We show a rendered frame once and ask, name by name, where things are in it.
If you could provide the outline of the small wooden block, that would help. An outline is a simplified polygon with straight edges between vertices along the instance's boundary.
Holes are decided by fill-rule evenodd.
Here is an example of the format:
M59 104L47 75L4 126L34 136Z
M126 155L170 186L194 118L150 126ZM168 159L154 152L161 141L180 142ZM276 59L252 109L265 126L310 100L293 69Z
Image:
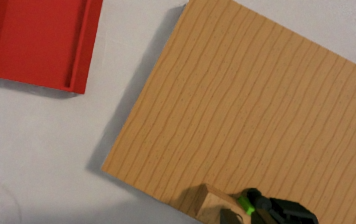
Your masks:
M207 224L220 224L221 208L230 208L244 224L251 224L251 215L245 212L237 199L205 183L194 204L195 218Z

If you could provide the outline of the red shallow tray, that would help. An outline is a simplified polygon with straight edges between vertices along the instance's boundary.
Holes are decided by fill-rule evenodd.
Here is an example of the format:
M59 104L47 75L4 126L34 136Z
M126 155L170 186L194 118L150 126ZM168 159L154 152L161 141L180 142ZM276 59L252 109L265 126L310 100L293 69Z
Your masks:
M0 0L0 78L85 94L102 4Z

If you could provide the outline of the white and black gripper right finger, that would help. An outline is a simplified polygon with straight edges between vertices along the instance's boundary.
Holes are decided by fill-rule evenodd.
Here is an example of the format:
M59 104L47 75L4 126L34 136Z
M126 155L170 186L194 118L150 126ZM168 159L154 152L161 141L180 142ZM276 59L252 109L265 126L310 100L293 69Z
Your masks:
M251 224L277 224L265 209L255 209L251 212Z

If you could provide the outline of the brown wooden board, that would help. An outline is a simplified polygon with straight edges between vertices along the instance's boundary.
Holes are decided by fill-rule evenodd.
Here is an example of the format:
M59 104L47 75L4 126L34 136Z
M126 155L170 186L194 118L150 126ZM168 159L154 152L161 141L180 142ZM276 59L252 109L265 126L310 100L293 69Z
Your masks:
M234 0L189 0L101 170L198 221L206 183L356 224L356 63Z

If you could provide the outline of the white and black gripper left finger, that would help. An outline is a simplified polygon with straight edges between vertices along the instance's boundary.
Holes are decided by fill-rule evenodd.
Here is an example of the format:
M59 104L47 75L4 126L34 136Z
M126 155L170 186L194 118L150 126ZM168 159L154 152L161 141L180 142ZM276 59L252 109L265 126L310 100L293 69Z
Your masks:
M230 208L221 208L220 224L241 224L236 213Z

